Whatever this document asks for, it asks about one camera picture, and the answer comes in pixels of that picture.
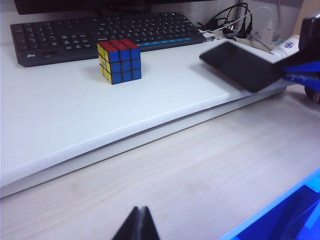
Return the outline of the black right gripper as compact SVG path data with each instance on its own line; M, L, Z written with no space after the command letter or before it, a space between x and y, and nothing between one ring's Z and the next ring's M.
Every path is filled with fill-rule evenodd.
M284 79L305 87L320 86L320 12L303 19L299 51L275 62L271 67L288 72Z

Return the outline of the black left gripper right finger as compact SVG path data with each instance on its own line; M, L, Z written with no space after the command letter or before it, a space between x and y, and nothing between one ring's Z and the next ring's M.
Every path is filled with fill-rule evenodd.
M160 240L156 225L147 206L140 210L139 239Z

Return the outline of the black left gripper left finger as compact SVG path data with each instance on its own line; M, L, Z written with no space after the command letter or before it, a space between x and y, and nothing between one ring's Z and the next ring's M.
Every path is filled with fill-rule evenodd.
M113 236L112 240L136 240L139 217L140 210L135 206Z

